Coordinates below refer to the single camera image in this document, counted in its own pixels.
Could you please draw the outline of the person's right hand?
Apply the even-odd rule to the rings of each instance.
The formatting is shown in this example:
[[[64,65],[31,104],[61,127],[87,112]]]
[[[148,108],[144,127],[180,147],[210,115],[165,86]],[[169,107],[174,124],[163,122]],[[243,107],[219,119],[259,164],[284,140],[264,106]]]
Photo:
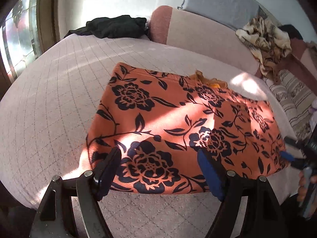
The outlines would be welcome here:
[[[299,177],[300,177],[300,180],[299,180],[297,201],[303,202],[307,193],[307,188],[305,188],[306,179],[302,171],[299,173]]]

